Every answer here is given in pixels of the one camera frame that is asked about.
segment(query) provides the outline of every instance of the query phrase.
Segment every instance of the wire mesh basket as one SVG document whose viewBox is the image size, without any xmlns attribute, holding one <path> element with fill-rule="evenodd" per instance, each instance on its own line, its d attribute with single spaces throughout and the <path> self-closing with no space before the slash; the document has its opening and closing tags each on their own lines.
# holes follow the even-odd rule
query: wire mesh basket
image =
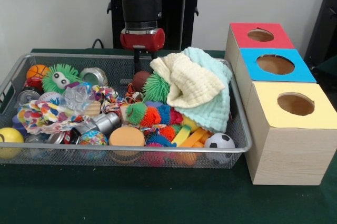
<svg viewBox="0 0 337 224">
<path fill-rule="evenodd" d="M 150 61 L 150 57 L 141 57 L 143 70 L 150 72 Z M 220 61 L 230 67 L 227 61 Z M 51 66 L 57 63 L 70 64 L 79 72 L 86 67 L 101 68 L 106 73 L 109 86 L 123 96 L 134 74 L 133 58 L 130 56 L 43 53 L 24 55 L 0 86 L 0 128 L 12 126 L 12 117 L 17 113 L 17 97 L 26 80 L 28 69 L 35 64 Z M 19 152 L 11 159 L 0 159 L 0 163 L 230 169 L 252 144 L 235 77 L 230 83 L 230 95 L 232 118 L 227 124 L 226 134 L 234 140 L 235 149 L 0 142 L 2 150 Z"/>
</svg>

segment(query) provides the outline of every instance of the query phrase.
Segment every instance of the black cable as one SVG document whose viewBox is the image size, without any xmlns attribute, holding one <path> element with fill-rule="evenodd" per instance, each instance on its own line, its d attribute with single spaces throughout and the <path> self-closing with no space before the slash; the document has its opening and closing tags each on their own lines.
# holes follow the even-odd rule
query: black cable
<svg viewBox="0 0 337 224">
<path fill-rule="evenodd" d="M 95 39 L 94 44 L 92 45 L 91 48 L 95 48 L 97 42 L 100 43 L 101 48 L 104 48 L 103 42 L 99 38 Z"/>
</svg>

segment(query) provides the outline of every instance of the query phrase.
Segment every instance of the googly eye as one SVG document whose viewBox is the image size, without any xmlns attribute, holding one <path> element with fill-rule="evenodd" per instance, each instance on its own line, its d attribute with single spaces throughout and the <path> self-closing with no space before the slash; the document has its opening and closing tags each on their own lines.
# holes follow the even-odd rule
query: googly eye
<svg viewBox="0 0 337 224">
<path fill-rule="evenodd" d="M 55 72 L 53 74 L 53 82 L 57 85 L 58 88 L 64 90 L 65 87 L 70 84 L 69 79 L 67 79 L 62 72 Z"/>
</svg>

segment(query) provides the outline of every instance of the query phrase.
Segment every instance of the white wall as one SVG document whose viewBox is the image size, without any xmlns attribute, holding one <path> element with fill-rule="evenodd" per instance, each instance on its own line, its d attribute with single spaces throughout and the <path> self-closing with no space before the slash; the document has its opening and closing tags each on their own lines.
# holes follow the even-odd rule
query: white wall
<svg viewBox="0 0 337 224">
<path fill-rule="evenodd" d="M 110 0 L 0 0 L 0 82 L 32 48 L 112 47 Z M 303 55 L 322 0 L 199 0 L 193 45 L 223 50 L 230 22 L 280 22 Z"/>
</svg>

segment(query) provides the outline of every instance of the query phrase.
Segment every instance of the shape sorter box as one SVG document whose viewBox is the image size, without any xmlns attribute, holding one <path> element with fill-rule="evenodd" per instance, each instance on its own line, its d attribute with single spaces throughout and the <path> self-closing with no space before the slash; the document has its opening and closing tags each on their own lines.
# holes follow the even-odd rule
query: shape sorter box
<svg viewBox="0 0 337 224">
<path fill-rule="evenodd" d="M 253 184 L 319 185 L 337 149 L 337 113 L 315 83 L 253 82 Z"/>
<path fill-rule="evenodd" d="M 293 49 L 288 35 L 280 24 L 231 23 L 227 38 L 225 59 L 236 72 L 240 48 L 285 48 Z"/>
<path fill-rule="evenodd" d="M 296 49 L 242 48 L 235 77 L 244 108 L 252 81 L 316 82 Z"/>
</svg>

